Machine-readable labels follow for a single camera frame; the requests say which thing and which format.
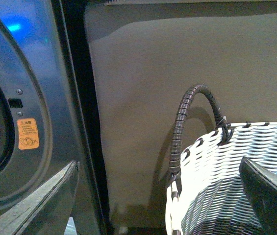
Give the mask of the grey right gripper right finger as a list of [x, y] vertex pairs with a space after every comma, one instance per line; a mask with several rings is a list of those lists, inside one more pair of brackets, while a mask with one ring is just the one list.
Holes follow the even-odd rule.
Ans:
[[239, 173], [247, 199], [265, 234], [277, 235], [277, 174], [247, 157]]

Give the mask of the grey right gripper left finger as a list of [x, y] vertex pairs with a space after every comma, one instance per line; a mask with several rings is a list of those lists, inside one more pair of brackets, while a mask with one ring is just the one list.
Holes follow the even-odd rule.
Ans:
[[63, 235], [78, 181], [79, 162], [72, 161], [0, 216], [0, 235]]

